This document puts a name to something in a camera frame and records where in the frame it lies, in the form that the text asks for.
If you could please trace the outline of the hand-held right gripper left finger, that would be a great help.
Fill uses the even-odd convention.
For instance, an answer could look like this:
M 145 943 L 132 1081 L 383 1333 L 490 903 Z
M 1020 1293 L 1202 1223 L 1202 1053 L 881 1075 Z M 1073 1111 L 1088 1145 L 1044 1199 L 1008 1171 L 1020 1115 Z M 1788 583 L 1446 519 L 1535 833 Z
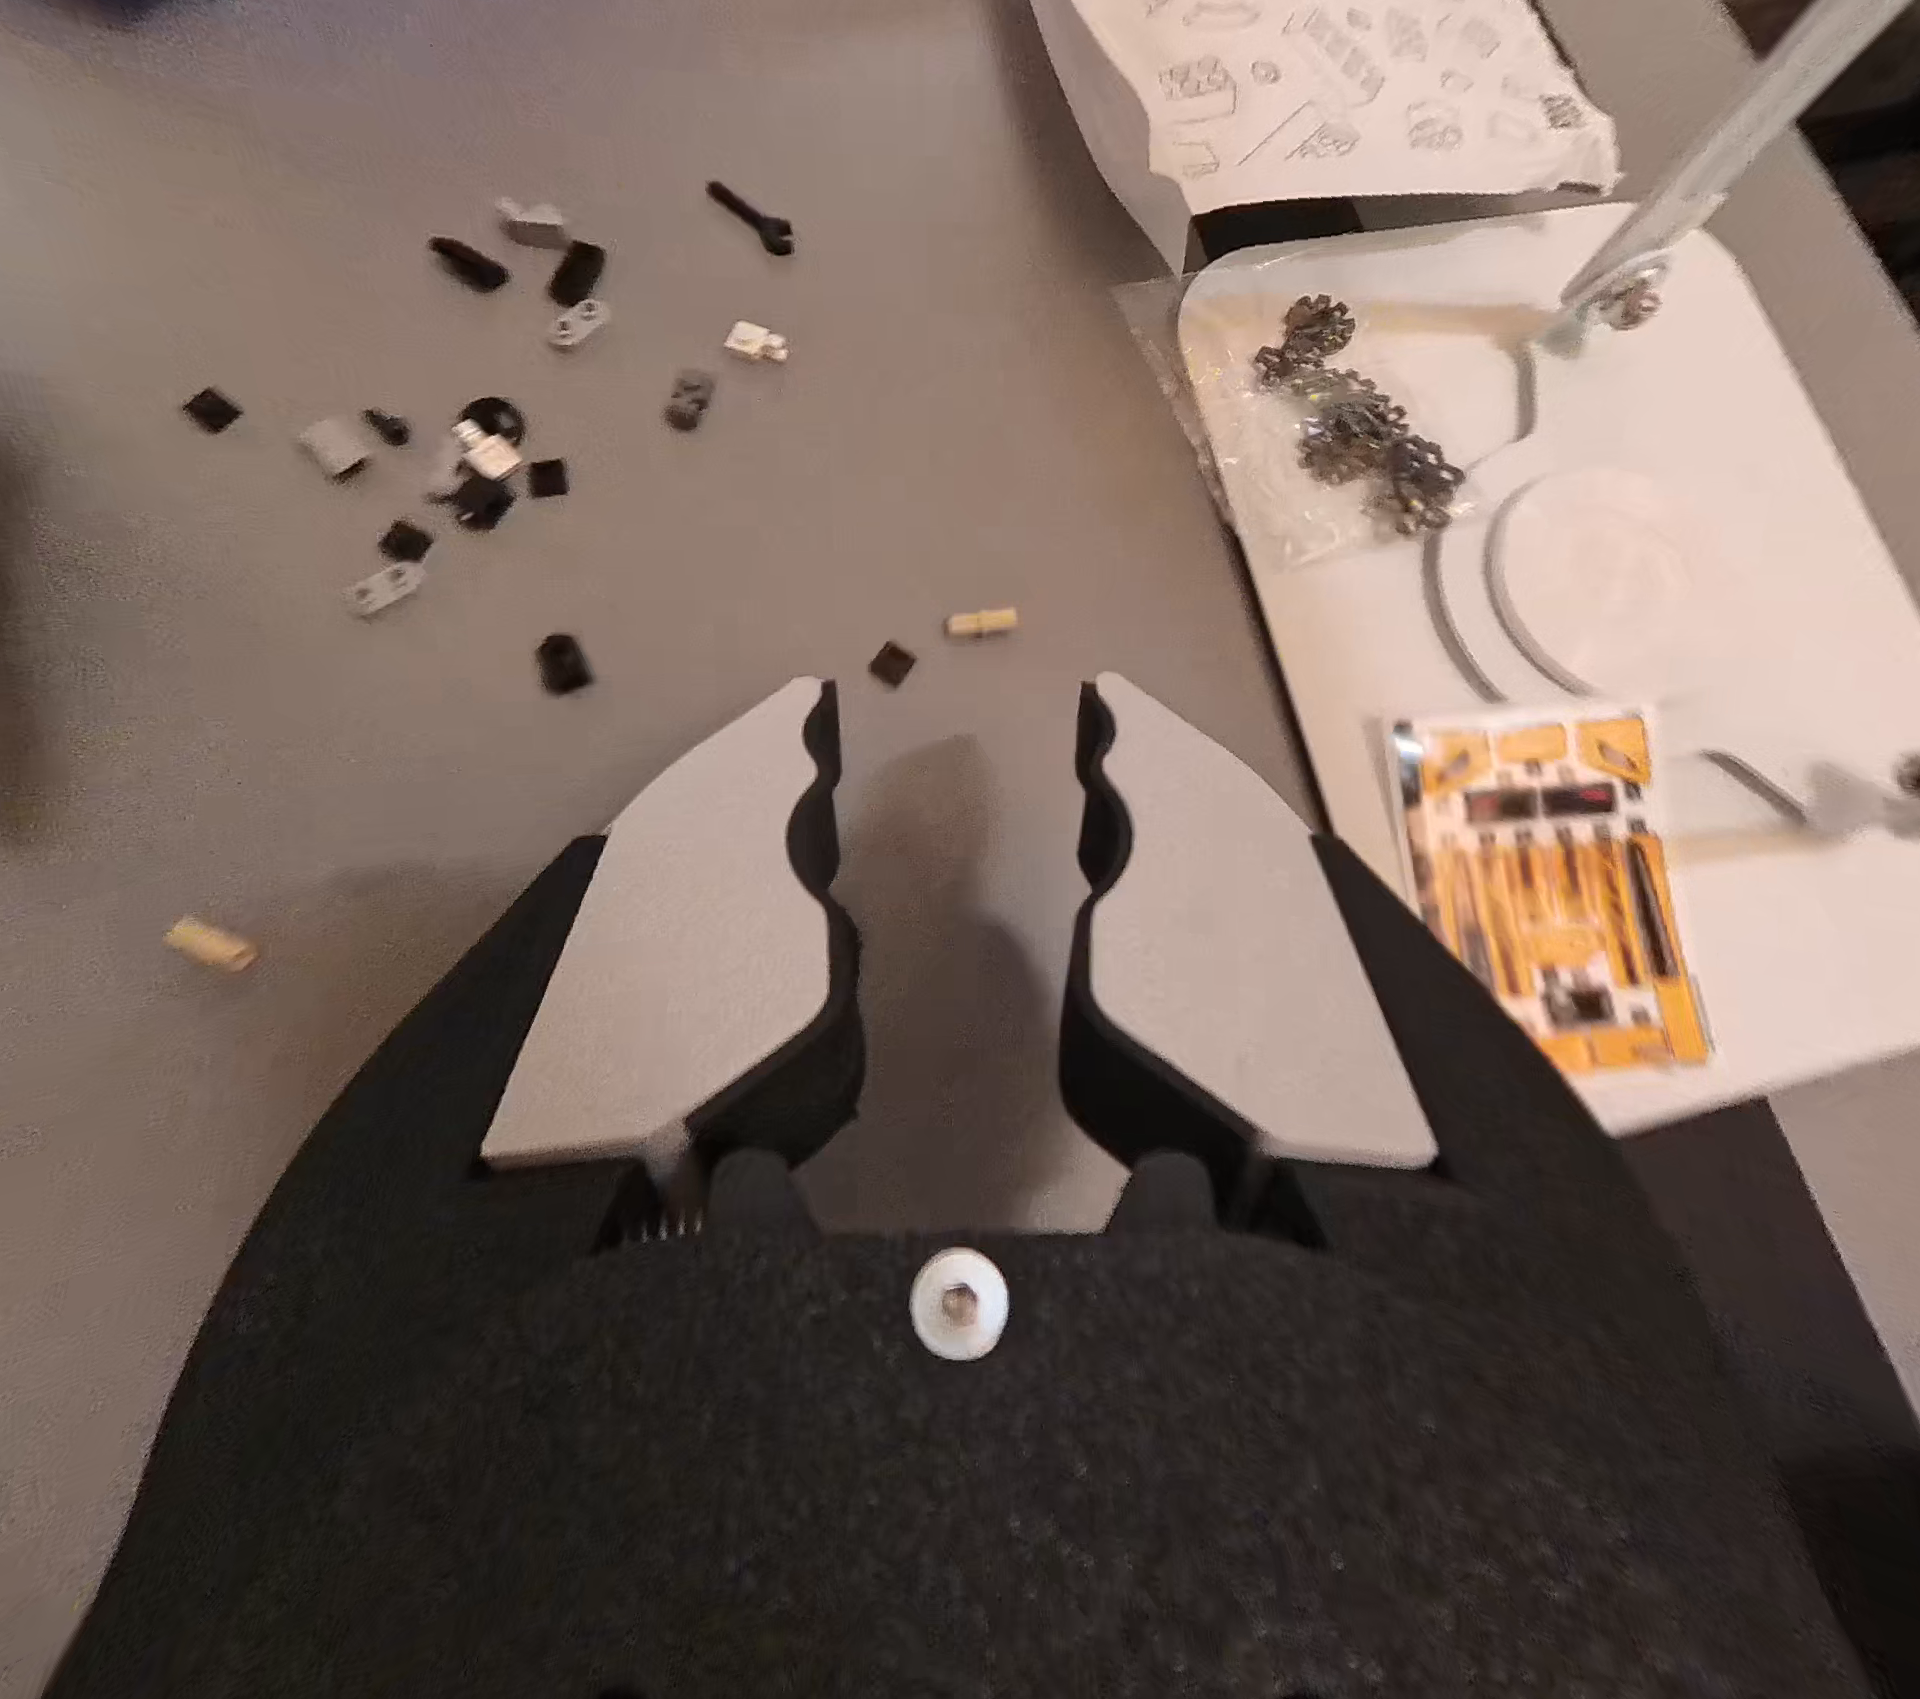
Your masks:
M 838 687 L 801 675 L 664 767 L 597 839 L 482 1141 L 490 1167 L 813 1157 L 866 1077 L 834 893 Z

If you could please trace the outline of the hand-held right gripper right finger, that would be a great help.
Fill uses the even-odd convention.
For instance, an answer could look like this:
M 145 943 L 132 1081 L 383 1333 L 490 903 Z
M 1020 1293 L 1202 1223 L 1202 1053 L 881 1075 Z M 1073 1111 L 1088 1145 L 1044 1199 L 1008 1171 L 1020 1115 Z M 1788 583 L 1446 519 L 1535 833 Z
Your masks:
M 1115 1157 L 1220 1145 L 1432 1165 L 1436 1139 L 1310 823 L 1119 673 L 1082 683 L 1086 901 L 1062 1093 Z

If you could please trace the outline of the grey desk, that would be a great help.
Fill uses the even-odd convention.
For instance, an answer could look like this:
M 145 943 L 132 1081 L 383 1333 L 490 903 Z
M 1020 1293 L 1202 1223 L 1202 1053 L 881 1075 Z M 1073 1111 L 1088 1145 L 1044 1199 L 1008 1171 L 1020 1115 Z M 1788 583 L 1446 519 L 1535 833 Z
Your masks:
M 1107 1215 L 1053 1085 L 1080 681 L 1307 787 L 1113 304 L 1154 258 L 1037 38 L 1026 0 L 4 0 L 4 1695 L 60 1663 L 352 1073 L 562 845 L 790 677 L 838 681 L 870 1051 L 818 1215 Z M 606 248 L 578 352 L 502 200 Z M 509 284 L 468 292 L 434 236 Z M 742 320 L 786 362 L 729 358 Z M 715 380 L 694 432 L 661 416 L 682 370 Z M 243 410 L 218 438 L 179 414 L 208 386 Z M 480 396 L 570 472 L 492 531 L 426 499 Z M 296 436 L 362 410 L 414 438 L 331 483 Z M 362 617 L 402 517 L 417 589 Z M 948 639 L 975 607 L 1020 629 Z M 891 689 L 886 641 L 918 659 Z M 168 949 L 181 915 L 256 963 Z

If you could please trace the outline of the yellow sticker sheet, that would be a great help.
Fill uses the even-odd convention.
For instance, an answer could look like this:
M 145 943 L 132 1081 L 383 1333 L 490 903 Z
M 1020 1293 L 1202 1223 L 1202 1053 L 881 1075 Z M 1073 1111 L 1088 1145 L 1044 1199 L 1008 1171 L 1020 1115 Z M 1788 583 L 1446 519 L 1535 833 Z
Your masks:
M 1391 721 L 1409 903 L 1568 1077 L 1694 1069 L 1713 1039 L 1637 705 Z

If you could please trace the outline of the clear bag of black gears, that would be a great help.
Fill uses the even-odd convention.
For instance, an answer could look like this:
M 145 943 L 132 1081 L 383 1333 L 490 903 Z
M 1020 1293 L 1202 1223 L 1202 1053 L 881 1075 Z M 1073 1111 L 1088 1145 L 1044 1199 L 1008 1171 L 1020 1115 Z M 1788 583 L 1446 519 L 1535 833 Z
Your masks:
M 1476 509 L 1346 302 L 1229 272 L 1127 282 L 1113 304 L 1248 565 L 1427 543 Z

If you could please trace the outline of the white book stand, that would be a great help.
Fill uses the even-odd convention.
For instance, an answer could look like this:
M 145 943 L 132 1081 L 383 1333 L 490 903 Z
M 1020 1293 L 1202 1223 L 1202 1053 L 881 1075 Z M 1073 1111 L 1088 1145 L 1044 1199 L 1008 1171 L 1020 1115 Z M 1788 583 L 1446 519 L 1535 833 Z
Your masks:
M 1649 821 L 1712 1053 L 1603 1067 L 1614 1135 L 1916 1053 L 1917 625 L 1908 583 L 1738 262 L 1678 244 L 1634 334 L 1554 296 L 1620 206 L 1251 248 L 1175 316 L 1197 428 L 1335 837 L 1402 895 L 1402 723 L 1637 709 Z M 1256 344 L 1348 298 L 1361 366 L 1467 456 L 1467 513 L 1373 539 L 1352 495 L 1301 517 Z

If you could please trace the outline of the scattered small toy bricks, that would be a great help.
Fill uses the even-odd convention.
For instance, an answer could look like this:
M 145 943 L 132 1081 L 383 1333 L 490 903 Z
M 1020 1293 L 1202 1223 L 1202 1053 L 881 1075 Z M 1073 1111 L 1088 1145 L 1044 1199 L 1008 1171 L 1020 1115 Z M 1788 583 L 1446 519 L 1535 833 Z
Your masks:
M 790 258 L 795 234 L 790 222 L 759 214 L 725 184 L 712 180 L 705 196 L 743 224 L 762 250 L 771 258 Z M 502 200 L 493 208 L 498 228 L 509 242 L 528 250 L 558 252 L 545 280 L 544 294 L 554 306 L 544 342 L 558 354 L 578 352 L 606 328 L 610 310 L 597 290 L 608 268 L 608 250 L 594 242 L 570 236 L 568 224 L 551 206 L 525 208 Z M 428 240 L 434 264 L 468 292 L 490 296 L 511 280 L 509 270 L 493 256 L 438 234 Z M 742 320 L 724 338 L 729 358 L 754 364 L 783 364 L 790 344 L 769 328 Z M 675 374 L 661 410 L 670 428 L 694 432 L 712 406 L 715 380 L 699 370 Z M 179 414 L 206 436 L 225 434 L 243 410 L 218 388 L 201 388 L 181 402 Z M 297 452 L 331 483 L 359 476 L 372 462 L 365 440 L 378 440 L 387 450 L 406 450 L 411 444 L 411 426 L 383 410 L 362 410 L 358 420 L 323 418 L 296 436 Z M 570 472 L 564 460 L 528 462 L 525 416 L 503 396 L 480 396 L 466 402 L 445 428 L 445 454 L 435 478 L 426 489 L 432 505 L 450 511 L 456 525 L 468 531 L 492 531 L 514 509 L 518 497 L 551 501 L 570 493 Z M 372 579 L 356 581 L 348 591 L 353 613 L 378 615 L 410 597 L 419 587 L 423 559 L 434 535 L 402 517 L 387 525 L 378 541 L 381 565 Z M 886 641 L 867 663 L 880 683 L 897 687 L 913 669 L 916 655 Z M 536 647 L 540 685 L 551 697 L 570 697 L 594 679 L 587 655 L 578 637 L 566 631 L 547 633 Z

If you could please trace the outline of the white printed paper bag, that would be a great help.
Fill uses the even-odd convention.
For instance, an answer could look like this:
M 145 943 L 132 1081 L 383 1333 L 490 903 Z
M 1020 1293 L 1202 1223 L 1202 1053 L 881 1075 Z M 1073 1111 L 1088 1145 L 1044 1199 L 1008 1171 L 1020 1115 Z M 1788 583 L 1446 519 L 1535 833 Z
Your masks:
M 1611 118 L 1534 0 L 1026 0 L 1107 188 L 1173 272 L 1197 222 L 1608 196 Z

